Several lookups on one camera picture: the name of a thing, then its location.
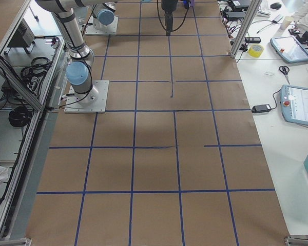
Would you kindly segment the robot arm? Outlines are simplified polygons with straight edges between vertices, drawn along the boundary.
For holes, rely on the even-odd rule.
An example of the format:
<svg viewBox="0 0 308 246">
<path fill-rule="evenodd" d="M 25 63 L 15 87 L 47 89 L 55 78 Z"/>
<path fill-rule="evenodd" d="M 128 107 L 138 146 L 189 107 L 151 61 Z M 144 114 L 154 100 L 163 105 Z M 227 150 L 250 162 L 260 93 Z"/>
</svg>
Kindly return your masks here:
<svg viewBox="0 0 308 246">
<path fill-rule="evenodd" d="M 92 6 L 93 26 L 97 30 L 103 30 L 114 21 L 114 14 L 117 9 L 116 2 L 106 2 Z"/>
<path fill-rule="evenodd" d="M 98 90 L 94 88 L 91 71 L 94 53 L 85 43 L 74 9 L 91 6 L 97 22 L 108 26 L 114 21 L 117 1 L 36 1 L 36 3 L 52 13 L 72 59 L 72 63 L 67 66 L 66 77 L 74 89 L 76 101 L 66 105 L 92 103 L 98 94 Z"/>
</svg>

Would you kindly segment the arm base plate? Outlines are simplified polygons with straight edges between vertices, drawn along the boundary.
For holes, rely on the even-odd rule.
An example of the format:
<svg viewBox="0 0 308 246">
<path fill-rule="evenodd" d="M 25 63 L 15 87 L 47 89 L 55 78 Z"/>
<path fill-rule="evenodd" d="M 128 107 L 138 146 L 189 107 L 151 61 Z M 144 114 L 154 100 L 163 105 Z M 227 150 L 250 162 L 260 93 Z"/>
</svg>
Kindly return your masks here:
<svg viewBox="0 0 308 246">
<path fill-rule="evenodd" d="M 85 35 L 100 36 L 100 35 L 116 35 L 118 28 L 119 17 L 115 16 L 114 20 L 109 25 L 101 24 L 97 19 L 90 18 L 89 25 L 86 28 Z"/>
<path fill-rule="evenodd" d="M 74 94 L 67 98 L 64 107 L 65 113 L 105 113 L 109 90 L 108 80 L 94 80 L 89 94 L 75 94 L 72 86 L 69 93 Z"/>
</svg>

